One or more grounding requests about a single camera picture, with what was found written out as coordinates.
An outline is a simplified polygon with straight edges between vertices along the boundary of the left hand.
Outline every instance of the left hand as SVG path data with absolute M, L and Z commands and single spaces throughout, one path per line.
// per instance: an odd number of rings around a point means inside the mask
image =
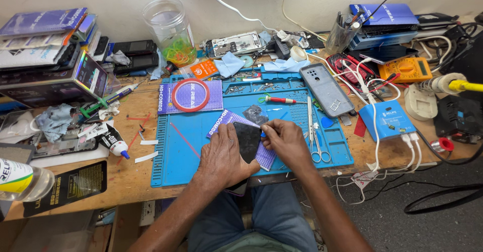
M 260 170 L 257 160 L 246 163 L 239 153 L 238 137 L 232 123 L 220 124 L 202 156 L 195 177 L 214 185 L 221 192 Z

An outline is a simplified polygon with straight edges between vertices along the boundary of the jeans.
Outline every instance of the jeans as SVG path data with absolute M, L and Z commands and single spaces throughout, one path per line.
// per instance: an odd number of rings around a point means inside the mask
M 245 230 L 235 197 L 220 193 L 196 218 L 188 234 L 189 252 L 214 251 L 254 231 L 303 252 L 317 251 L 290 182 L 252 188 L 252 229 Z

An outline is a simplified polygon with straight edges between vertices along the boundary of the red tape roll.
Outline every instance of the red tape roll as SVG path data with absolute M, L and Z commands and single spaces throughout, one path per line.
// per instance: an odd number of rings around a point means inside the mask
M 183 87 L 186 84 L 191 84 L 191 83 L 196 83 L 205 89 L 205 93 L 206 93 L 205 99 L 200 105 L 196 107 L 183 107 L 178 103 L 178 100 L 176 100 L 176 93 L 178 92 L 179 88 Z M 209 99 L 210 99 L 210 89 L 208 88 L 208 85 L 206 85 L 206 83 L 204 83 L 203 81 L 197 78 L 187 78 L 178 82 L 178 84 L 173 88 L 173 92 L 171 93 L 171 101 L 173 102 L 173 105 L 177 107 L 179 110 L 182 110 L 184 112 L 195 112 L 204 108 L 208 103 Z

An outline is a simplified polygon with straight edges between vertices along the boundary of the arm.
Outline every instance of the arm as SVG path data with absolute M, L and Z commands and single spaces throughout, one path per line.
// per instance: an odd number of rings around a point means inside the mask
M 304 188 L 329 251 L 372 251 L 318 174 L 302 129 L 291 121 L 279 119 L 269 121 L 261 128 L 267 135 L 262 139 L 265 148 L 277 152 Z
M 189 184 L 129 251 L 175 251 L 196 217 L 224 188 L 258 170 L 256 160 L 248 164 L 240 156 L 233 124 L 221 124 L 210 143 L 202 147 L 198 170 Z

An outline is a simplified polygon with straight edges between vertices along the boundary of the orange package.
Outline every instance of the orange package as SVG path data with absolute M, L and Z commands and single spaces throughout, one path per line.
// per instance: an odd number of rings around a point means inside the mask
M 190 69 L 195 77 L 201 80 L 209 78 L 215 72 L 218 72 L 218 69 L 216 69 L 216 66 L 214 66 L 213 62 L 210 60 L 193 65 L 190 67 Z

